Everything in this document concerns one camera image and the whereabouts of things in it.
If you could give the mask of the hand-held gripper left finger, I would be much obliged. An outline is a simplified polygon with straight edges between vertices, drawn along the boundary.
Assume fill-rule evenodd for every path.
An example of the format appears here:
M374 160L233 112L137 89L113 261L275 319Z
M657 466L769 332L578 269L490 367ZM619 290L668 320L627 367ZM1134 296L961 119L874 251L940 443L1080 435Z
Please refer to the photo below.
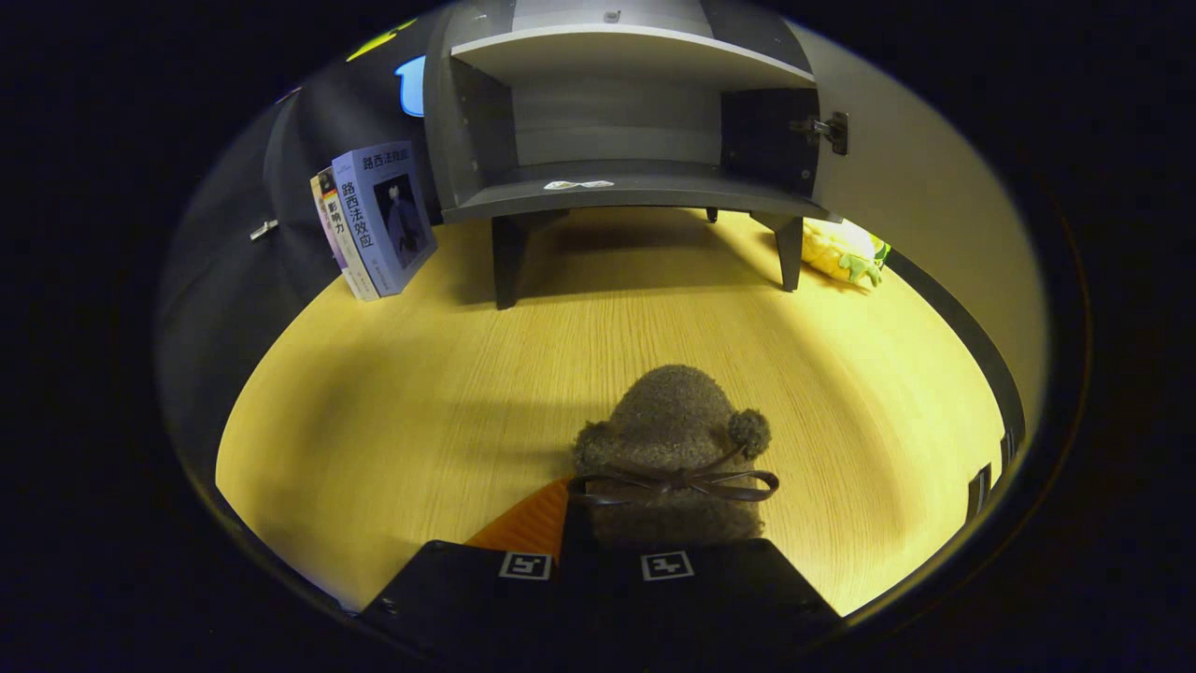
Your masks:
M411 648L538 648L553 631L567 481L548 482L463 544L426 542L360 618Z

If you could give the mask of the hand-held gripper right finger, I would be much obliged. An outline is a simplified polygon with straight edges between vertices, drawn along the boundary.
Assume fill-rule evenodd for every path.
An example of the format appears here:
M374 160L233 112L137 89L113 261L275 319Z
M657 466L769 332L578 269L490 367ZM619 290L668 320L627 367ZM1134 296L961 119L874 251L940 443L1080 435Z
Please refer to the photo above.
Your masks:
M842 618L773 542L593 547L565 559L561 612L602 646L763 648L805 643Z

